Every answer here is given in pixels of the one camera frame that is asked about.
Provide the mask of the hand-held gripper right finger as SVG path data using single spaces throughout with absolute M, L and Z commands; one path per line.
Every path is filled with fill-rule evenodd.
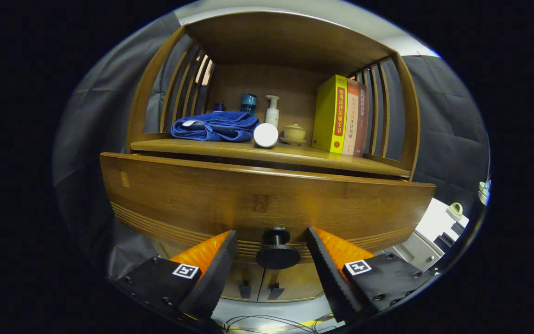
M 317 227 L 308 228 L 306 243 L 338 322 L 350 324 L 395 306 L 434 277 L 393 252 L 374 255 Z

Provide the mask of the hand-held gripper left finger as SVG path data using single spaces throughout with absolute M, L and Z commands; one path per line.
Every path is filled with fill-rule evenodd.
M 187 325 L 214 325 L 212 313 L 237 251 L 237 232 L 225 231 L 173 258 L 149 258 L 116 285 L 162 317 Z

